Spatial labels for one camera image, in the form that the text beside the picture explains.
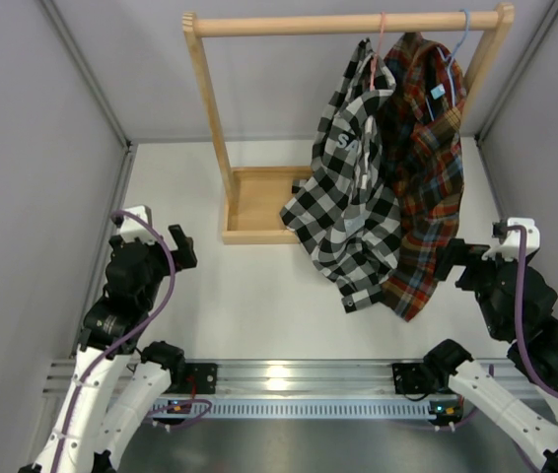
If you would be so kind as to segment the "black white checked shirt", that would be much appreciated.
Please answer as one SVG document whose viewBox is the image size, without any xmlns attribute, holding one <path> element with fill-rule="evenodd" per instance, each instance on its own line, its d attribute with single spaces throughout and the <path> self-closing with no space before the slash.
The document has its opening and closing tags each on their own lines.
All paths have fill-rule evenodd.
<svg viewBox="0 0 558 473">
<path fill-rule="evenodd" d="M 382 285 L 398 263 L 400 210 L 382 169 L 377 126 L 395 89 L 370 41 L 361 40 L 319 120 L 312 175 L 294 180 L 280 212 L 346 312 L 382 303 Z"/>
</svg>

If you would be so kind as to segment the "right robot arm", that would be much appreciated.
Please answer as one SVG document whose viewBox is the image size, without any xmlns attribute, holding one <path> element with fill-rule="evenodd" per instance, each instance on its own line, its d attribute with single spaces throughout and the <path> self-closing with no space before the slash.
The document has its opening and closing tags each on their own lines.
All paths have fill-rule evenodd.
<svg viewBox="0 0 558 473">
<path fill-rule="evenodd" d="M 542 395 L 555 420 L 548 422 L 505 389 L 459 343 L 447 339 L 423 359 L 422 378 L 433 391 L 469 399 L 511 438 L 539 472 L 558 472 L 558 295 L 529 257 L 485 258 L 485 245 L 452 240 L 437 253 L 435 276 L 456 266 L 456 282 L 475 295 L 490 336 L 509 343 L 508 359 Z"/>
</svg>

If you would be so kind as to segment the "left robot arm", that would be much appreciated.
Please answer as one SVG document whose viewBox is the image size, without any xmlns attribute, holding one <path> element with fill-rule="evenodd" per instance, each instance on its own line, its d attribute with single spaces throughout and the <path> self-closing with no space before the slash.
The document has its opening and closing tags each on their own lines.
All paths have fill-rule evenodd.
<svg viewBox="0 0 558 473">
<path fill-rule="evenodd" d="M 163 280 L 197 265 L 193 241 L 181 226 L 171 225 L 169 232 L 175 250 L 152 230 L 132 232 L 128 222 L 110 239 L 103 294 L 83 320 L 70 386 L 45 446 L 24 471 L 117 471 L 157 398 L 185 385 L 183 350 L 153 342 L 129 384 L 113 394 L 147 324 L 165 308 L 157 299 Z"/>
</svg>

